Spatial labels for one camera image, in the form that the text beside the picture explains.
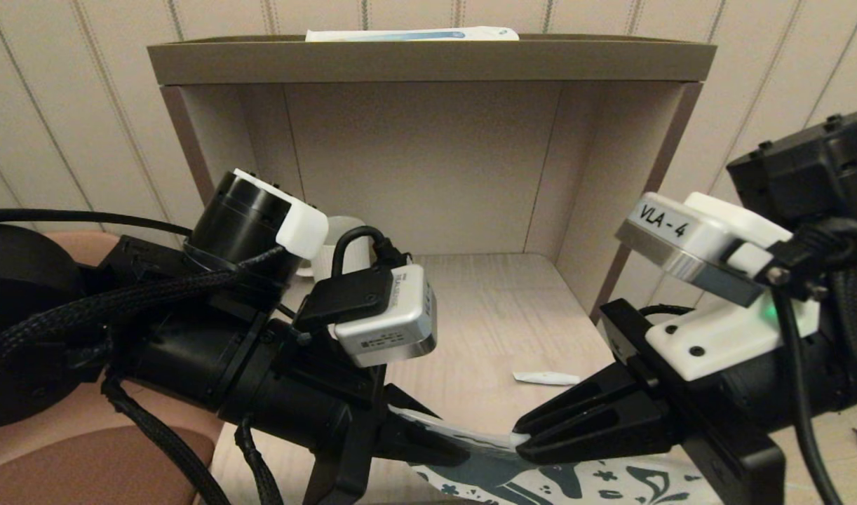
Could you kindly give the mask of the small white toothpaste tube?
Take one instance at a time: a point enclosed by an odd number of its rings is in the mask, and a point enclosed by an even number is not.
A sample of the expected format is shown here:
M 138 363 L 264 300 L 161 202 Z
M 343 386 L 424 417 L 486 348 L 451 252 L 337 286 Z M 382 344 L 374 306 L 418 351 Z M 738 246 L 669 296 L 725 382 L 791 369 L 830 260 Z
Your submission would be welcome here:
M 515 381 L 535 386 L 576 386 L 581 377 L 561 372 L 514 372 Z

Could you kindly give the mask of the white horse-print zipper pouch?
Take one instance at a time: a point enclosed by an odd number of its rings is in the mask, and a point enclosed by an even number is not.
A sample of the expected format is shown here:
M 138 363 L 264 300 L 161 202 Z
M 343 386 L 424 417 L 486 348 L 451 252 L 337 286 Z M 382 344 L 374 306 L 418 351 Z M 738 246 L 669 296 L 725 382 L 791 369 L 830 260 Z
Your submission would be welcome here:
M 490 505 L 722 505 L 701 472 L 663 454 L 538 466 L 516 453 L 528 435 L 489 435 L 416 410 L 392 408 L 467 451 L 459 466 L 410 468 L 444 494 Z

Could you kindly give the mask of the white ribbed ceramic mug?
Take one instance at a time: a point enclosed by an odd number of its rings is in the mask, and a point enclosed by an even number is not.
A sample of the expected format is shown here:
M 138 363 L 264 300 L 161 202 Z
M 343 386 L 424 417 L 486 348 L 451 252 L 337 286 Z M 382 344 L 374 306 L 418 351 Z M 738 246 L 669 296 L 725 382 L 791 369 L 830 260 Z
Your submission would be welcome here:
M 365 222 L 348 215 L 335 215 L 328 218 L 329 229 L 317 256 L 311 261 L 303 261 L 298 268 L 298 278 L 310 278 L 314 282 L 329 278 L 332 274 L 332 260 L 335 249 L 343 234 L 354 228 L 365 226 Z M 348 244 L 343 259 L 342 273 L 361 271 L 371 265 L 370 237 L 362 236 Z

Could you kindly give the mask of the beige wooden shelf table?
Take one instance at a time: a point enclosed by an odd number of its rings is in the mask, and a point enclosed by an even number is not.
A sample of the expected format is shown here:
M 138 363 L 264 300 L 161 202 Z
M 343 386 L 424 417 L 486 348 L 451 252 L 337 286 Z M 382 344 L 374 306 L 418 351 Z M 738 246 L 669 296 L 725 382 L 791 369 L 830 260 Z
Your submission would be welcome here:
M 661 186 L 716 58 L 711 43 L 194 39 L 147 49 L 202 201 L 251 170 L 415 255 L 438 348 L 388 378 L 449 422 L 503 434 L 612 361 L 599 307 L 647 287 L 615 238 Z

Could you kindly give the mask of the white blue toothpaste box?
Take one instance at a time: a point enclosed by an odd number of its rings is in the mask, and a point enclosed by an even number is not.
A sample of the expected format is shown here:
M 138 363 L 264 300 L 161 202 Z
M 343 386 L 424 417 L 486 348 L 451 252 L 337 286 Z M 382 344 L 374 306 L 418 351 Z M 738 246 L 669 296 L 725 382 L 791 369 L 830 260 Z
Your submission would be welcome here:
M 442 29 L 406 29 L 406 31 L 308 31 L 306 42 L 372 41 L 520 41 L 520 35 L 508 27 L 452 27 Z

